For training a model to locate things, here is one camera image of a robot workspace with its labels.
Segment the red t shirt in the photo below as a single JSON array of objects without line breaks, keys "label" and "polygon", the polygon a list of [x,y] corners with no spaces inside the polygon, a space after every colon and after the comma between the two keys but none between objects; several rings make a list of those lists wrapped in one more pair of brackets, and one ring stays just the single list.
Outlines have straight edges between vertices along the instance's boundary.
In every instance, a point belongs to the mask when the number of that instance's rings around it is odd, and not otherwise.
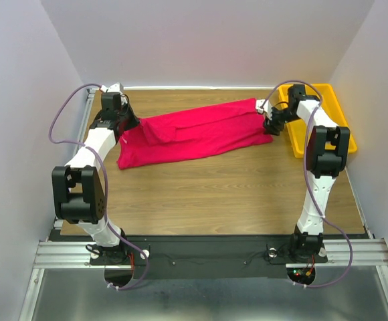
[{"label": "red t shirt", "polygon": [[174,163],[271,143],[262,123],[254,98],[142,118],[121,136],[117,165]]}]

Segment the yellow plastic bin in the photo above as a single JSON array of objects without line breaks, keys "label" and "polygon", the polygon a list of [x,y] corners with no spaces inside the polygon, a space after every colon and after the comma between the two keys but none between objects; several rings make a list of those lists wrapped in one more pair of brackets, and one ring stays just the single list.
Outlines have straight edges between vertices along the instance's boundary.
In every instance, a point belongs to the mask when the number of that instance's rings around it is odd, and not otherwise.
[{"label": "yellow plastic bin", "polygon": [[[292,84],[285,84],[278,88],[278,101],[288,101],[288,89]],[[337,96],[330,84],[313,84],[313,86],[322,94],[323,103],[322,108],[328,114],[331,120],[336,122],[339,126],[349,127],[349,124],[345,118],[344,112],[340,107]],[[305,87],[308,95],[316,95],[315,92]],[[306,134],[306,123],[303,120],[295,120],[289,122],[286,125],[286,129],[289,134],[289,139],[292,147],[292,151],[296,158],[302,158],[304,153],[304,139]],[[354,140],[353,134],[351,134],[349,140],[349,154],[357,152],[357,144]]]}]

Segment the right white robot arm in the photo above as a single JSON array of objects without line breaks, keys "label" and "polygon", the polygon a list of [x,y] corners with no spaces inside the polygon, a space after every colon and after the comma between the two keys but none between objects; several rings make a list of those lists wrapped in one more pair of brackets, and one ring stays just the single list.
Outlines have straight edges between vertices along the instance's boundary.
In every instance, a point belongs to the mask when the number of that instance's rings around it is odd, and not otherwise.
[{"label": "right white robot arm", "polygon": [[302,261],[312,255],[324,255],[323,225],[330,225],[325,210],[332,186],[346,167],[351,132],[326,113],[322,107],[322,94],[313,85],[288,80],[278,84],[273,91],[284,84],[290,84],[285,108],[273,106],[271,96],[267,96],[256,105],[256,110],[265,116],[265,132],[274,136],[290,122],[301,120],[306,124],[303,152],[306,196],[288,244],[289,256]]}]

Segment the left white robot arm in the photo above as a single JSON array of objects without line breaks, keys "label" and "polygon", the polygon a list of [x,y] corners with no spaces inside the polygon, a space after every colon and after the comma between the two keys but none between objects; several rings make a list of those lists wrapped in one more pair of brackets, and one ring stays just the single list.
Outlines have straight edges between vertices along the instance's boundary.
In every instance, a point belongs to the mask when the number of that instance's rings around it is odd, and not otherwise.
[{"label": "left white robot arm", "polygon": [[77,225],[94,240],[86,247],[92,261],[122,264],[134,259],[125,232],[107,214],[108,179],[103,162],[122,134],[140,121],[122,90],[103,89],[100,104],[77,153],[52,171],[54,207],[58,219]]}]

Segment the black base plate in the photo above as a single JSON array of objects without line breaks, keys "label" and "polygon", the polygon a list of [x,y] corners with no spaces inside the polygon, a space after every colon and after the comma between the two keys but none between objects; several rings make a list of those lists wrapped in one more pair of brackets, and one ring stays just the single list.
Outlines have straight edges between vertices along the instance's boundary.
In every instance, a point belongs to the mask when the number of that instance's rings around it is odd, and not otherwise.
[{"label": "black base plate", "polygon": [[105,269],[108,281],[136,279],[287,278],[314,273],[327,261],[324,245],[289,235],[131,235],[129,245],[104,247],[86,239],[89,264]]}]

